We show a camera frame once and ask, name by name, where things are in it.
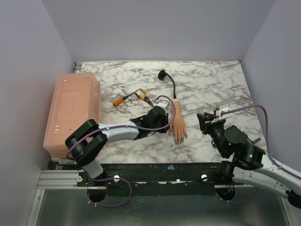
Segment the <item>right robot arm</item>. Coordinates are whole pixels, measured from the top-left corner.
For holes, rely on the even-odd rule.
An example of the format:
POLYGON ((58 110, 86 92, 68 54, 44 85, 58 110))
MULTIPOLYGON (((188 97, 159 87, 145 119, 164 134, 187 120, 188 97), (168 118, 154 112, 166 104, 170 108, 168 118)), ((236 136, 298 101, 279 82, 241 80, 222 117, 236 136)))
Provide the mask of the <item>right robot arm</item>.
POLYGON ((214 114, 201 112, 197 118, 202 133, 211 137, 213 146, 225 159, 216 173, 219 183, 253 185, 277 193, 296 208, 301 207, 299 172, 272 159, 238 127, 225 128, 226 121, 214 114))

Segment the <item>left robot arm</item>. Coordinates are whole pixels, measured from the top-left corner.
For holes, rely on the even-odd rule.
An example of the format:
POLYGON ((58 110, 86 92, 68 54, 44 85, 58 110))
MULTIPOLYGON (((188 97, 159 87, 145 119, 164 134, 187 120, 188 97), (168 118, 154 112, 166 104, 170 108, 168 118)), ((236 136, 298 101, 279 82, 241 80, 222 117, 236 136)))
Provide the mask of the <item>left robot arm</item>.
POLYGON ((138 140, 152 132, 166 133, 169 129, 166 106, 155 105, 146 115, 123 124, 98 124, 90 119, 75 130, 66 140, 67 157, 84 169, 89 182, 99 186, 104 182, 103 168, 96 159, 101 149, 109 143, 138 140))

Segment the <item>clear nail polish bottle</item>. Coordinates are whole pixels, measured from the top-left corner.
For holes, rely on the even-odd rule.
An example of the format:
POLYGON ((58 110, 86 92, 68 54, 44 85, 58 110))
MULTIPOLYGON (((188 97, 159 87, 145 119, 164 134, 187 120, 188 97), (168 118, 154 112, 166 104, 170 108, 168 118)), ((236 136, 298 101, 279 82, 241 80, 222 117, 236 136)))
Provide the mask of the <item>clear nail polish bottle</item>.
POLYGON ((199 114, 199 115, 205 115, 206 112, 204 111, 203 108, 199 107, 199 108, 196 109, 196 113, 199 114))

